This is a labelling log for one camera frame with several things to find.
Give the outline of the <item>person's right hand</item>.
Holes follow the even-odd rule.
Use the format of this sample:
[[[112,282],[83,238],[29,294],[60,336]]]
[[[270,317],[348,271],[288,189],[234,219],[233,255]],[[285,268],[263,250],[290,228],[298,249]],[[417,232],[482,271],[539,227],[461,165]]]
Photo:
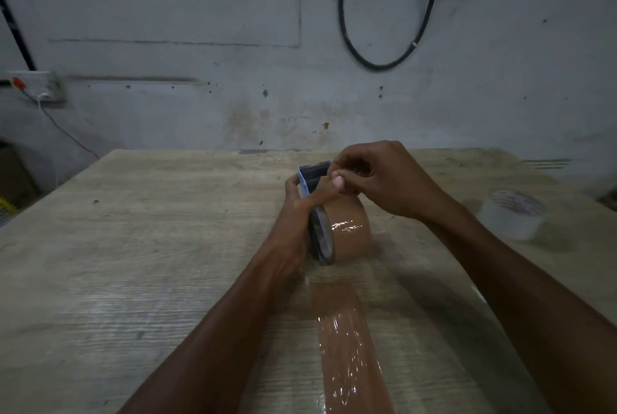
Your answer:
[[[332,171],[362,175],[362,194],[393,215],[440,223],[457,208],[398,141],[350,145],[331,162],[328,174]]]

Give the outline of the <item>person's left hand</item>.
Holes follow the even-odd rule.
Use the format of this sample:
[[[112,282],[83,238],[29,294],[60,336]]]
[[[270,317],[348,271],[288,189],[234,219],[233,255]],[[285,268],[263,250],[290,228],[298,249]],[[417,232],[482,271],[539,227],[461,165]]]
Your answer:
[[[274,225],[261,247],[266,261],[274,265],[282,277],[293,275],[304,261],[309,243],[308,213],[297,211],[296,201],[303,198],[299,192],[299,175],[290,176],[285,184],[285,199]]]

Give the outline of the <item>brown packing tape roll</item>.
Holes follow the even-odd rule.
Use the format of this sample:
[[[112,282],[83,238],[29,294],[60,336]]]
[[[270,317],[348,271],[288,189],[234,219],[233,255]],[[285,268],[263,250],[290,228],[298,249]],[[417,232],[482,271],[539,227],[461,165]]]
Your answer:
[[[302,197],[328,192],[334,177],[328,174],[331,162],[297,167]],[[374,245],[368,215],[358,195],[341,184],[337,193],[312,208],[308,219],[312,256],[321,265],[333,265],[357,259]]]

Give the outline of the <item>person's left forearm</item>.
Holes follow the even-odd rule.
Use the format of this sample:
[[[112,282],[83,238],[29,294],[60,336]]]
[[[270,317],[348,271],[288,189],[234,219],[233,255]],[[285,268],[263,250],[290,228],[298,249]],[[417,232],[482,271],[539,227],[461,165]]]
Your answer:
[[[305,246],[263,246],[117,414],[236,412],[266,321],[305,255]]]

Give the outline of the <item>person's right forearm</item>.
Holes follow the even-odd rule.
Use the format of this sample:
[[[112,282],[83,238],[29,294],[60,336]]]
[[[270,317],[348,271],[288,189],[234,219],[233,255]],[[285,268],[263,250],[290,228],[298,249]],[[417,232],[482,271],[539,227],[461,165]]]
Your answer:
[[[617,414],[617,326],[446,193],[421,220],[473,281],[554,412]]]

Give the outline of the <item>brown tape strip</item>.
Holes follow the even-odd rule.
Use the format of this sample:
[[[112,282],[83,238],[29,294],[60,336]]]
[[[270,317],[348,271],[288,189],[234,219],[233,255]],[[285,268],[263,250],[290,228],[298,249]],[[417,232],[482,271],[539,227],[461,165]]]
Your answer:
[[[395,414],[353,285],[312,283],[325,414]]]

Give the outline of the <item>clear tape roll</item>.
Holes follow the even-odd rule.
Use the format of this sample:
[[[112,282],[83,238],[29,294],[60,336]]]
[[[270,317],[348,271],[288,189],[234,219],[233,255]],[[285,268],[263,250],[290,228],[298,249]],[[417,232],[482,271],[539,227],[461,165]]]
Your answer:
[[[476,218],[496,236],[532,240],[548,215],[546,206],[530,195],[507,189],[490,191]]]

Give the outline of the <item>yellow mesh object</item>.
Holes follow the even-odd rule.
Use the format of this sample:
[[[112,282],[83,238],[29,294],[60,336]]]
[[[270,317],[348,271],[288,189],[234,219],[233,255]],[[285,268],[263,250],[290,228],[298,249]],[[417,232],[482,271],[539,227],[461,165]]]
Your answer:
[[[0,196],[0,229],[10,223],[18,213],[18,209],[11,202]]]

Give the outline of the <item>white wall socket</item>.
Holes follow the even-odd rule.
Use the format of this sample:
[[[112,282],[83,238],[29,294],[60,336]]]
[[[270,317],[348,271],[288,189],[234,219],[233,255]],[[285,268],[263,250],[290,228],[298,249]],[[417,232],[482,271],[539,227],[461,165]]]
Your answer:
[[[20,94],[41,104],[63,104],[66,93],[59,76],[53,71],[15,70],[7,72],[12,87]]]

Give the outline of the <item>black wall pipe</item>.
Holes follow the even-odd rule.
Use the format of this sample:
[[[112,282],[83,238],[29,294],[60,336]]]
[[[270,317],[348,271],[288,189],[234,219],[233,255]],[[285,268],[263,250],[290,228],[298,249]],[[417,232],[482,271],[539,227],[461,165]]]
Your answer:
[[[7,0],[0,0],[0,12],[2,12],[4,16],[4,20],[11,32],[11,35],[19,49],[19,52],[24,60],[25,64],[29,71],[37,71],[38,68],[35,64],[35,60],[33,59],[31,52],[27,46],[27,43],[23,37],[23,34],[20,30],[20,27],[15,19],[13,12],[11,11],[11,7],[9,6]]]

